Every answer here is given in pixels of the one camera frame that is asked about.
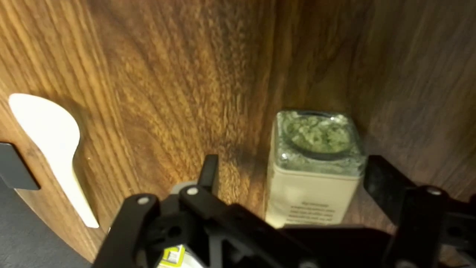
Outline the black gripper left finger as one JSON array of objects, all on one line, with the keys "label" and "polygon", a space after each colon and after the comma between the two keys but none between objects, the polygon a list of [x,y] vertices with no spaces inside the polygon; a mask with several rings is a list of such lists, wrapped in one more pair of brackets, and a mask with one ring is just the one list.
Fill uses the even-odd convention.
[{"label": "black gripper left finger", "polygon": [[307,249],[239,205],[215,197],[218,157],[206,155],[196,184],[160,202],[123,200],[92,268],[154,268],[184,246],[205,268],[318,268]]}]

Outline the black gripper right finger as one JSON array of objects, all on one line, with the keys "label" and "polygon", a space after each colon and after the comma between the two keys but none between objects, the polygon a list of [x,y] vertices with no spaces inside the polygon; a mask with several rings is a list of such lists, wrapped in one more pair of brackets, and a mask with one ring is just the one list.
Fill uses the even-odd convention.
[{"label": "black gripper right finger", "polygon": [[382,258],[385,268],[437,268],[443,246],[474,266],[474,199],[462,203],[441,188],[416,185],[379,155],[367,158],[362,188],[395,227]]}]

